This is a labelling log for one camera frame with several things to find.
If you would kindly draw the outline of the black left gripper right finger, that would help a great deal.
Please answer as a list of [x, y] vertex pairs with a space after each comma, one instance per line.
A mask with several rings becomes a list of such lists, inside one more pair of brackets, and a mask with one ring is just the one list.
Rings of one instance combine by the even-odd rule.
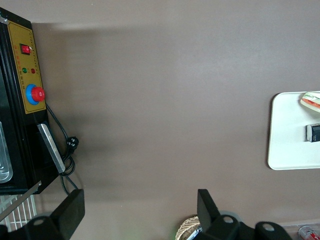
[[274, 222], [260, 221], [254, 228], [230, 214], [222, 214], [207, 189], [197, 191], [197, 216], [202, 232], [196, 240], [290, 240], [286, 230]]

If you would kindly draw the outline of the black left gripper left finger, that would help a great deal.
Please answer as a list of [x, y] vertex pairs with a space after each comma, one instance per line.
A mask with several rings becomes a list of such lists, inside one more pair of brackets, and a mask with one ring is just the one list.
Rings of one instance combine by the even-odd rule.
[[49, 215], [33, 218], [23, 227], [11, 231], [0, 226], [2, 240], [69, 240], [85, 216], [83, 189], [73, 190]]

